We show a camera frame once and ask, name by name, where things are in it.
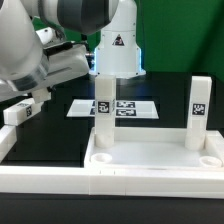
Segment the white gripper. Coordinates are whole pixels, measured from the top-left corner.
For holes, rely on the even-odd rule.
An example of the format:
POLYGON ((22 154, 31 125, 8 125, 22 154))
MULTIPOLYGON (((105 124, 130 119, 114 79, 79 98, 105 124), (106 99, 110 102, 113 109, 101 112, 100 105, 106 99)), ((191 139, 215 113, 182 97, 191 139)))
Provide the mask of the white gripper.
POLYGON ((26 90, 16 90, 5 80, 0 79, 0 102, 79 78, 86 75, 88 71, 86 47, 82 44, 76 44, 69 50, 52 55, 47 76, 43 81, 31 84, 26 90))

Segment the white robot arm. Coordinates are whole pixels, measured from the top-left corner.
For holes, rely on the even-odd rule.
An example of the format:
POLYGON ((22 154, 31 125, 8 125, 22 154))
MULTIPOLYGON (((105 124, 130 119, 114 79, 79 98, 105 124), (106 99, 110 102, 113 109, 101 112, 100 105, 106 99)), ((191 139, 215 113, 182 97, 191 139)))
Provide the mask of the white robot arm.
POLYGON ((144 75, 134 0, 0 0, 0 102, 86 75, 144 75))

